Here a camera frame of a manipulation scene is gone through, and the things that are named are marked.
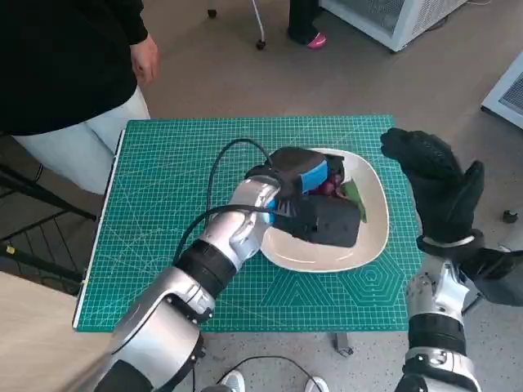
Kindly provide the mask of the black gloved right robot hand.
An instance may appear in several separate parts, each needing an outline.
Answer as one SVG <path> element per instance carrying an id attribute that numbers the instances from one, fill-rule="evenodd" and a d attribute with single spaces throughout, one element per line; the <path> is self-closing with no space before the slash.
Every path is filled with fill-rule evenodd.
<path id="1" fill-rule="evenodd" d="M 455 243 L 472 234 L 476 206 L 485 185 L 485 165 L 463 170 L 451 147 L 424 131 L 391 128 L 380 137 L 381 151 L 400 164 L 413 191 L 422 235 Z"/>

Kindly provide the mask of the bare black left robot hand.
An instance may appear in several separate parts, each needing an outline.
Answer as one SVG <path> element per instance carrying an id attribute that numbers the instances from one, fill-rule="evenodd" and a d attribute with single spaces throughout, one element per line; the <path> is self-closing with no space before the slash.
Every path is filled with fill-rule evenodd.
<path id="1" fill-rule="evenodd" d="M 270 155 L 270 168 L 280 183 L 278 196 L 291 198 L 319 188 L 329 179 L 343 180 L 344 157 L 312 149 L 283 147 Z"/>

